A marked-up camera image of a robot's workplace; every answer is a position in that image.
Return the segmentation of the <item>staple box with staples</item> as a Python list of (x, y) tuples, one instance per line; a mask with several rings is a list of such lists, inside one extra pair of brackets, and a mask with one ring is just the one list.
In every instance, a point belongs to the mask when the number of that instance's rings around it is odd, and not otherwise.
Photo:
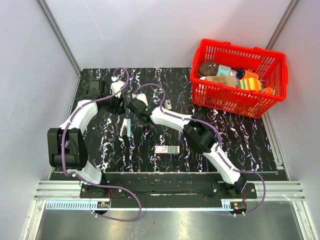
[(155, 154), (179, 154), (180, 147), (178, 145), (156, 145), (154, 147)]

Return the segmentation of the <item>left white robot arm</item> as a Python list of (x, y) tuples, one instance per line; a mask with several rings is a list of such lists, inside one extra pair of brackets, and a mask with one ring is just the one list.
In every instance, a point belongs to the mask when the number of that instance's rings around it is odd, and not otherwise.
[(79, 176), (82, 181), (92, 183), (91, 192), (98, 198), (107, 195), (108, 185), (102, 182), (102, 172), (90, 162), (83, 133), (93, 117), (100, 110), (114, 115), (125, 113), (124, 97), (121, 89), (126, 83), (116, 80), (110, 85), (103, 80), (90, 82), (76, 109), (57, 128), (47, 132), (49, 164), (53, 168), (63, 168), (66, 174)]

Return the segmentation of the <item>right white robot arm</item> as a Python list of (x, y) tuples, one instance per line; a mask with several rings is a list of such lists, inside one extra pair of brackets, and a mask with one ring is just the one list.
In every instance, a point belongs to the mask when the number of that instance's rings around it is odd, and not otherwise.
[(245, 193), (247, 179), (229, 160), (221, 147), (219, 132), (203, 115), (180, 114), (154, 104), (146, 105), (138, 98), (131, 100), (127, 108), (143, 123), (162, 125), (182, 133), (189, 149), (202, 154), (217, 169), (228, 185), (227, 192), (231, 197), (239, 198)]

